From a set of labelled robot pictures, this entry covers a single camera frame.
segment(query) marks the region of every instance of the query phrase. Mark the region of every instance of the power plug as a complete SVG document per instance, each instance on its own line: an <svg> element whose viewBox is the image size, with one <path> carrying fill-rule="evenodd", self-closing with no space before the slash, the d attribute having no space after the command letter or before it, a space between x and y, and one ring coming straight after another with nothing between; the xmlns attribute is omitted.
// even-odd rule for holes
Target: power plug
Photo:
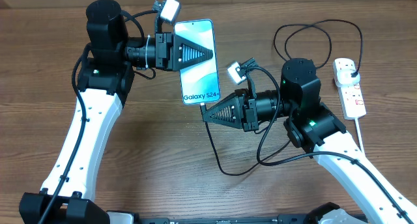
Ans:
<svg viewBox="0 0 417 224"><path fill-rule="evenodd" d="M354 62L348 58L338 58L333 62L334 81L338 87L358 84L360 74L352 77L356 71Z"/></svg>

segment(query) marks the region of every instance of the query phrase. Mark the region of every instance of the white cable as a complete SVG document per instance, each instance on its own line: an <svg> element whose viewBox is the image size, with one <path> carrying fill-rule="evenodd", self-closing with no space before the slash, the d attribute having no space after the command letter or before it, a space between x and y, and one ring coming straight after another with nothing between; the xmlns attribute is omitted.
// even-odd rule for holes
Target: white cable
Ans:
<svg viewBox="0 0 417 224"><path fill-rule="evenodd" d="M148 35L148 39L146 40L146 47L145 47L145 68L149 68L148 66L148 44L149 44L149 39L151 38L150 35Z"/></svg>
<svg viewBox="0 0 417 224"><path fill-rule="evenodd" d="M360 134L359 120L357 117L354 119L354 124L356 125L356 131L358 132L358 141L359 141L360 150L365 155L364 143L362 142L362 135Z"/></svg>

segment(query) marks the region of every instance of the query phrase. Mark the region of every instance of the wood grain surface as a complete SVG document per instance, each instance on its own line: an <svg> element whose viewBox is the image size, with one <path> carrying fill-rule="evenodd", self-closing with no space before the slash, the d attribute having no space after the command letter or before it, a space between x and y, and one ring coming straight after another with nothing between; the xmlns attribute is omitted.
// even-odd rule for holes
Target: wood grain surface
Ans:
<svg viewBox="0 0 417 224"><path fill-rule="evenodd" d="M136 13L148 7L125 7ZM362 92L368 114L360 120L367 157L408 199L417 203L417 2L329 2L186 5L179 20L214 22L222 96L237 87L226 72L231 61L255 57L277 79L283 61L272 47L274 31L286 23L328 18L357 23L364 34ZM57 159L72 119L71 71L89 42L84 8L0 10L0 223L22 223L19 201L37 192ZM146 33L152 16L140 18ZM323 102L343 120L331 62L359 55L354 27L327 23L333 40L330 62L318 71ZM130 36L139 32L128 24ZM283 29L277 44L292 33ZM289 43L293 57L319 64L328 42L318 30ZM254 73L257 90L272 89ZM224 169L255 163L258 135L210 125ZM274 124L263 154L287 141L282 120ZM303 153L290 145L278 158ZM110 134L98 174L96 204L142 217L249 217L301 213L326 203L360 209L325 169L303 159L258 167L229 177L217 168L198 106L182 104L178 73L137 76L122 115Z"/></svg>

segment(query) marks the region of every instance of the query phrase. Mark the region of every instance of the phone screen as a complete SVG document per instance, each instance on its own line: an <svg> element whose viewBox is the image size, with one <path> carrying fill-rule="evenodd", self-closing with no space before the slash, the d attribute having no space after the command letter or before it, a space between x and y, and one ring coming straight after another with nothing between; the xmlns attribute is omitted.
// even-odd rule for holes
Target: phone screen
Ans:
<svg viewBox="0 0 417 224"><path fill-rule="evenodd" d="M182 101L184 104L200 104L220 99L220 87L211 20L178 22L174 32L191 42L213 51L207 61L180 70Z"/></svg>

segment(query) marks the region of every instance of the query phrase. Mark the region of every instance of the white power strip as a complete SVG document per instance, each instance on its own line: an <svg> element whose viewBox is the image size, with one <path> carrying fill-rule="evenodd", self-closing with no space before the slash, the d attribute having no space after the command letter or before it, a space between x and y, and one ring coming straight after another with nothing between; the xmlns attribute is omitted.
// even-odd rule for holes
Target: white power strip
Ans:
<svg viewBox="0 0 417 224"><path fill-rule="evenodd" d="M357 75L358 78L349 79L347 77L343 80L341 79L341 77L345 77L345 74L351 74L355 70L354 62L350 59L338 58L333 62L334 81L338 86L343 117L346 120L355 121L360 150L365 153L358 121L360 117L366 115L364 97L358 83L359 74Z"/></svg>

